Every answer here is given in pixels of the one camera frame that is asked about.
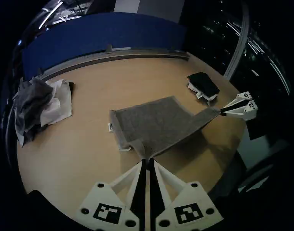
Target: screw hole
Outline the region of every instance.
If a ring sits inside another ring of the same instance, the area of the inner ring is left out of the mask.
[[[134,227],[134,226],[136,226],[136,222],[133,221],[133,220],[128,220],[128,221],[125,222],[125,224],[126,224],[127,227]]]
[[[162,220],[159,222],[159,225],[161,227],[168,227],[170,225],[170,222],[169,222],[169,220]]]
[[[83,213],[83,214],[89,214],[89,210],[88,209],[86,209],[86,208],[82,208],[81,209],[81,213]]]
[[[214,209],[213,209],[213,208],[208,208],[208,209],[206,210],[206,213],[207,213],[208,215],[211,215],[211,214],[214,213]]]

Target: blue panel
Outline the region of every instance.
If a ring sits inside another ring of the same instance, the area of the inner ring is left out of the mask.
[[[182,49],[185,27],[134,13],[100,13],[64,22],[46,31],[23,51],[25,77],[74,57],[113,48]]]

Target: white cloth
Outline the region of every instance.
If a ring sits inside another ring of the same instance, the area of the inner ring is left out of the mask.
[[[54,124],[72,116],[71,91],[69,83],[59,80],[54,83],[46,83],[53,88],[52,99],[40,115],[40,124]]]
[[[188,82],[188,88],[191,89],[192,91],[196,92],[196,97],[198,99],[200,99],[201,97],[203,97],[203,98],[205,98],[208,101],[212,101],[212,100],[214,100],[217,97],[217,94],[215,94],[215,95],[213,95],[211,97],[206,96],[203,92],[201,92],[195,86],[193,86],[193,84],[190,83],[190,81]]]

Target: round table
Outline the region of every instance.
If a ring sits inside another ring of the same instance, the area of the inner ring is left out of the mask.
[[[192,113],[207,104],[187,88],[187,76],[203,71],[220,89],[215,107],[233,100],[238,91],[210,66],[191,56],[125,59],[75,69],[50,79],[75,83],[73,115],[50,125],[33,142],[18,144],[20,174],[27,192],[40,191],[71,218],[97,181],[110,183],[140,159],[135,151],[120,152],[108,132],[109,110],[118,110],[171,95]],[[199,181],[212,189],[230,163],[245,123],[218,116],[191,140],[155,159],[185,182]],[[149,180],[146,187],[146,224],[149,219]],[[168,186],[172,200],[175,192]],[[119,193],[125,199],[127,189]]]

